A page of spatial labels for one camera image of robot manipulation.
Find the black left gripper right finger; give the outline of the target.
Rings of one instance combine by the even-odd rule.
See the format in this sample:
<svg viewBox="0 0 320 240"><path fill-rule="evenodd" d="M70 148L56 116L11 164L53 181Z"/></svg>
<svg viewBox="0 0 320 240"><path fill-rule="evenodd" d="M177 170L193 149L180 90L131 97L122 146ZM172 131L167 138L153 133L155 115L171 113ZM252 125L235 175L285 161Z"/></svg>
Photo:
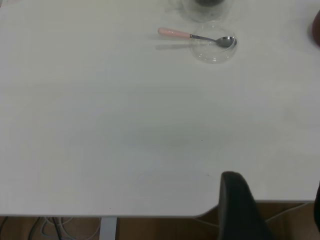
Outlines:
<svg viewBox="0 0 320 240"><path fill-rule="evenodd" d="M316 226L320 226L320 185L318 186L314 206L313 206L313 218Z"/></svg>

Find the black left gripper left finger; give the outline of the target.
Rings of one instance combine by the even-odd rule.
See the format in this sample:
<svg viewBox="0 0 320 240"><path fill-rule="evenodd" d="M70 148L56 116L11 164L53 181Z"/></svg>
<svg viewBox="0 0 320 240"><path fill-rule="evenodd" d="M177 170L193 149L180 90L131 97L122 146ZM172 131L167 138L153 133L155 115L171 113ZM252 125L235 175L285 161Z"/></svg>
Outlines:
<svg viewBox="0 0 320 240"><path fill-rule="evenodd" d="M218 202L219 240L274 240L259 213L244 177L233 171L221 174Z"/></svg>

